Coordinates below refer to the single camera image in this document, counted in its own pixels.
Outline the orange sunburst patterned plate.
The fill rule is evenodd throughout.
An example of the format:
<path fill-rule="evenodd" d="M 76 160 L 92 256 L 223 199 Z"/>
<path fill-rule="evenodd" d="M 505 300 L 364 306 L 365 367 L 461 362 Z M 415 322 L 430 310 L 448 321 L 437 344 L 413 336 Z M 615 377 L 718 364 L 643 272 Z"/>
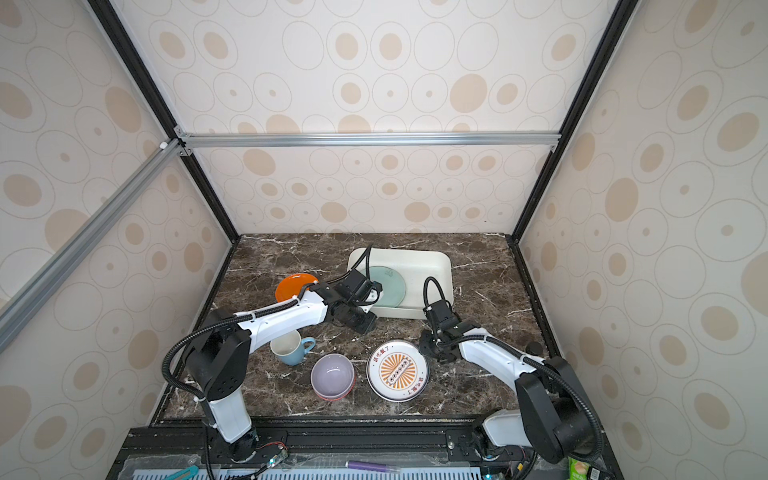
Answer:
<path fill-rule="evenodd" d="M 368 383 L 380 398 L 394 403 L 419 396 L 429 380 L 429 365 L 418 348 L 392 340 L 375 348 L 366 365 Z"/>

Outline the light green floral plate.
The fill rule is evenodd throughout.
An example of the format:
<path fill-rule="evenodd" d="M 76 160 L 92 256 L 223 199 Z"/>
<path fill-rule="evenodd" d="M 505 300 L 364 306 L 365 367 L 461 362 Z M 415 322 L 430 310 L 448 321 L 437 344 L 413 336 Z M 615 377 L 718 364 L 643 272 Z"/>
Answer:
<path fill-rule="evenodd" d="M 370 268 L 371 280 L 382 286 L 382 292 L 375 303 L 376 307 L 396 308 L 401 305 L 406 295 L 404 278 L 394 269 L 386 266 Z"/>

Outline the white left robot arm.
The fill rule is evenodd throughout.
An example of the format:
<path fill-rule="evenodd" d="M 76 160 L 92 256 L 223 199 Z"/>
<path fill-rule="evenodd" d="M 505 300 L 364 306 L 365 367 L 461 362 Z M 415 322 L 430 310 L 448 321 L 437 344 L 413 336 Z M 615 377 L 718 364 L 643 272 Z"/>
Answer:
<path fill-rule="evenodd" d="M 294 330 L 326 321 L 365 334 L 376 321 L 370 308 L 381 297 L 379 283 L 360 295 L 314 283 L 300 296 L 216 319 L 183 337 L 166 353 L 161 373 L 169 385 L 202 405 L 208 424 L 223 441 L 237 444 L 252 431 L 242 393 L 249 356 Z"/>

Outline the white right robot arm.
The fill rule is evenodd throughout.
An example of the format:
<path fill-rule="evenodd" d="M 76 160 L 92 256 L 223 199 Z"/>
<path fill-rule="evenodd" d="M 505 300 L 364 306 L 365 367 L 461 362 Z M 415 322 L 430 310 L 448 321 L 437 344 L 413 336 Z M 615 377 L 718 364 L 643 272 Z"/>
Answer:
<path fill-rule="evenodd" d="M 505 447 L 530 448 L 556 464 L 566 457 L 592 463 L 605 449 L 602 424 L 570 365 L 527 354 L 482 328 L 423 330 L 420 354 L 450 363 L 473 363 L 510 387 L 518 407 L 498 410 L 479 421 L 476 449 L 495 456 Z"/>

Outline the white plastic bin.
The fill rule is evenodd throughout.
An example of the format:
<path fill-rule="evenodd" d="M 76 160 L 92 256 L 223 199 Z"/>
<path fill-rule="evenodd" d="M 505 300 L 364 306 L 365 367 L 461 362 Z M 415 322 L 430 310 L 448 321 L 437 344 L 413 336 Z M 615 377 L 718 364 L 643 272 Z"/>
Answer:
<path fill-rule="evenodd" d="M 405 299 L 399 307 L 376 307 L 375 304 L 371 307 L 378 317 L 424 320 L 425 306 L 441 299 L 437 287 L 430 283 L 427 289 L 429 302 L 424 302 L 424 284 L 428 277 L 437 281 L 447 301 L 454 301 L 451 260 L 442 252 L 373 248 L 369 270 L 373 266 L 396 270 L 406 283 Z"/>

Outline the purple bowl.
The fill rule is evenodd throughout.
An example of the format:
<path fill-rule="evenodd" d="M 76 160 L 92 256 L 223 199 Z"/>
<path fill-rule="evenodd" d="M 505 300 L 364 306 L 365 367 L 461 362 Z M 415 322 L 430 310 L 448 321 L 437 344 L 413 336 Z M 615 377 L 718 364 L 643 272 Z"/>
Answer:
<path fill-rule="evenodd" d="M 356 372 L 352 362 L 338 353 L 323 356 L 311 371 L 312 389 L 325 401 L 337 401 L 346 397 L 355 383 Z"/>

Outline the blue mug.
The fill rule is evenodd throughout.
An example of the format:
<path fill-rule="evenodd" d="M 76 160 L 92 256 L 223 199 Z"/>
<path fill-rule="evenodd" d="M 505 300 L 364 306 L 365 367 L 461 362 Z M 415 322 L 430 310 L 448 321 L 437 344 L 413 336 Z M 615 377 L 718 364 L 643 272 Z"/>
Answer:
<path fill-rule="evenodd" d="M 303 337 L 299 331 L 292 330 L 272 340 L 270 350 L 280 362 L 288 366 L 296 366 L 303 362 L 315 345 L 314 338 Z"/>

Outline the green can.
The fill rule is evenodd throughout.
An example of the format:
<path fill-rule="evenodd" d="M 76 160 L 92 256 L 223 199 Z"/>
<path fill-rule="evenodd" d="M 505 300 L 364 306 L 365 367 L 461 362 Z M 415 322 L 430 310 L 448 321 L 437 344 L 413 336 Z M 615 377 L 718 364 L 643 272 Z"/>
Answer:
<path fill-rule="evenodd" d="M 532 341 L 526 345 L 525 352 L 531 356 L 543 357 L 543 354 L 545 353 L 545 349 L 541 343 L 537 341 Z"/>

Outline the purple pen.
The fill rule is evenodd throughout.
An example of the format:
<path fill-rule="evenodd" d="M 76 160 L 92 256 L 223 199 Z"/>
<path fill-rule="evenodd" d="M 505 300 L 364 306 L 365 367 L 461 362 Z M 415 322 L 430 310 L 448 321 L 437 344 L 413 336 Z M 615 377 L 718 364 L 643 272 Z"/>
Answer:
<path fill-rule="evenodd" d="M 381 463 L 373 463 L 373 462 L 364 462 L 364 461 L 355 461 L 355 460 L 349 460 L 345 463 L 345 467 L 352 470 L 360 470 L 360 471 L 370 471 L 370 472 L 377 472 L 377 473 L 399 473 L 400 468 L 396 466 L 381 464 Z"/>

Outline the green snack packet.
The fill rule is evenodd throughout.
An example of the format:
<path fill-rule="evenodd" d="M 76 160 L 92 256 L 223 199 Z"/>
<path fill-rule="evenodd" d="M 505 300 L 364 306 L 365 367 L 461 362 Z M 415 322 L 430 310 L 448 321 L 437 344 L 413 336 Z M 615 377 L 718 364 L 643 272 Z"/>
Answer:
<path fill-rule="evenodd" d="M 603 480 L 605 473 L 599 468 L 574 458 L 569 458 L 569 480 Z"/>

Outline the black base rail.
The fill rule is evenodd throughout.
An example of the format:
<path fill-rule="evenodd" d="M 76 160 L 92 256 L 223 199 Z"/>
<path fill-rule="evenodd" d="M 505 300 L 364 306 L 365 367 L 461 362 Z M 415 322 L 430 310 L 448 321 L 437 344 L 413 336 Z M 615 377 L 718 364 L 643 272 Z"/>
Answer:
<path fill-rule="evenodd" d="M 198 478 L 371 478 L 349 462 L 386 464 L 393 477 L 565 479 L 568 463 L 550 464 L 530 447 L 484 450 L 470 418 L 261 419 L 230 445 L 200 421 L 169 420 L 131 430 L 108 478 L 131 479 L 146 469 L 158 477 L 198 468 Z"/>

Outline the silver horizontal rail back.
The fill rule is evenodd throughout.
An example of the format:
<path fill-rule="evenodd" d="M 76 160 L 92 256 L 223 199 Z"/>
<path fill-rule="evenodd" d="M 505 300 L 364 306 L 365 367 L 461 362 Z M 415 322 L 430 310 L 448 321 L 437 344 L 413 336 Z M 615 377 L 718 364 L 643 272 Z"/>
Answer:
<path fill-rule="evenodd" d="M 555 131 L 522 132 L 405 132 L 302 134 L 192 134 L 181 140 L 192 148 L 263 147 L 402 147 L 474 145 L 557 145 Z"/>

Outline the silver diagonal rail left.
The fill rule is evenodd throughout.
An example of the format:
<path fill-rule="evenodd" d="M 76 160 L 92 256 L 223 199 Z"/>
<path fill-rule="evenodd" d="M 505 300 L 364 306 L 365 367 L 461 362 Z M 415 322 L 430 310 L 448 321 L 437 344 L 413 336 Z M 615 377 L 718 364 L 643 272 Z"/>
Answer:
<path fill-rule="evenodd" d="M 6 350 L 31 319 L 118 223 L 168 162 L 181 153 L 181 141 L 169 139 L 89 217 L 1 311 L 1 349 Z"/>

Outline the black vertical frame post right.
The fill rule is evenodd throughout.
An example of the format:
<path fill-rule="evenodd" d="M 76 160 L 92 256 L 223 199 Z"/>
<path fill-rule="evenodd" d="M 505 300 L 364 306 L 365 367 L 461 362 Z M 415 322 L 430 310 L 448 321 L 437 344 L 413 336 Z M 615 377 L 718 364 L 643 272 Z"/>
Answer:
<path fill-rule="evenodd" d="M 515 229 L 508 235 L 511 247 L 517 246 L 522 240 L 638 4 L 638 0 L 621 0 L 616 3 L 559 130 L 560 139 L 547 156 Z"/>

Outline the black vertical frame post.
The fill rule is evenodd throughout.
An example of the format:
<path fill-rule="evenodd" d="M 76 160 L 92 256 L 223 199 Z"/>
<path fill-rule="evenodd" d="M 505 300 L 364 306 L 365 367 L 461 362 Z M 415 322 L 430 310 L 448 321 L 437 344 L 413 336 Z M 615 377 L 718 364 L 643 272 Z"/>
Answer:
<path fill-rule="evenodd" d="M 515 229 L 508 235 L 511 247 L 517 246 L 522 240 L 638 4 L 638 0 L 621 0 L 616 3 L 559 130 L 560 139 L 547 156 Z"/>
<path fill-rule="evenodd" d="M 185 141 L 181 139 L 181 130 L 178 122 L 172 114 L 152 74 L 141 58 L 139 51 L 136 49 L 123 22 L 119 19 L 117 10 L 110 1 L 90 0 L 87 4 L 93 11 L 98 23 L 104 30 L 120 60 L 138 87 L 143 99 L 159 122 L 163 132 L 171 140 L 178 140 L 185 149 L 185 153 L 181 155 L 182 163 L 202 194 L 203 199 L 210 208 L 224 234 L 232 244 L 237 243 L 240 239 L 240 234 L 237 232 L 232 220 L 226 213 L 218 195 L 214 192 L 212 184 L 204 173 L 200 162 L 195 154 L 186 147 Z"/>

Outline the black vertical frame post left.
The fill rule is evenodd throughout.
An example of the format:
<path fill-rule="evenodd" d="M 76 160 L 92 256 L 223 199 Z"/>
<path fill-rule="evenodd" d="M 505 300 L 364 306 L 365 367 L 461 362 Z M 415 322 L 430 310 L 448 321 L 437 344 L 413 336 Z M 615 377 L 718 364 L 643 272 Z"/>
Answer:
<path fill-rule="evenodd" d="M 181 130 L 178 122 L 172 114 L 152 74 L 141 58 L 139 51 L 136 49 L 123 22 L 119 19 L 117 10 L 110 1 L 90 0 L 87 4 L 93 11 L 98 23 L 104 30 L 120 60 L 138 87 L 143 99 L 159 122 L 163 132 L 171 140 L 178 140 L 185 149 L 185 153 L 181 155 L 182 163 L 202 194 L 203 199 L 210 208 L 224 234 L 232 244 L 237 243 L 240 239 L 240 234 L 237 232 L 232 220 L 226 213 L 218 195 L 214 192 L 212 184 L 204 173 L 200 162 L 195 154 L 186 147 L 185 141 L 181 139 Z"/>

